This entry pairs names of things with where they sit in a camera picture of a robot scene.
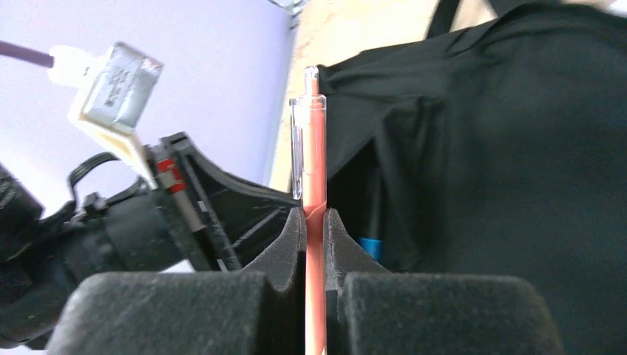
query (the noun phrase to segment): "wooden table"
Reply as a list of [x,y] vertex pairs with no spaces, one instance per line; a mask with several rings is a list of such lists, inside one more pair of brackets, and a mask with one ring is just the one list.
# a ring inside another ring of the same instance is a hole
[[[569,2],[606,7],[613,1]],[[436,4],[436,0],[311,0],[302,13],[286,97],[302,94],[302,71],[308,65],[331,65],[370,48],[422,40]],[[453,29],[482,24],[493,18],[494,13],[484,0],[461,0]],[[290,170],[290,120],[286,107],[270,186],[286,191]]]

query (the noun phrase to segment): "black cloth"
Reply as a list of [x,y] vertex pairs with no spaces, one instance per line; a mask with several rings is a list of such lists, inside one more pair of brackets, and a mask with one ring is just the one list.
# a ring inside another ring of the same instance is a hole
[[626,30],[527,4],[319,66],[329,206],[368,235],[380,172],[384,266],[522,277],[568,354],[627,354]]

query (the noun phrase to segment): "purple cable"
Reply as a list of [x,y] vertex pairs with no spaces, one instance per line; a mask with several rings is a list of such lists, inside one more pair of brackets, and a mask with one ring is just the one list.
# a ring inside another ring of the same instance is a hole
[[47,53],[38,52],[5,41],[0,41],[0,55],[27,61],[28,63],[39,65],[40,67],[52,68],[55,65],[55,58]]

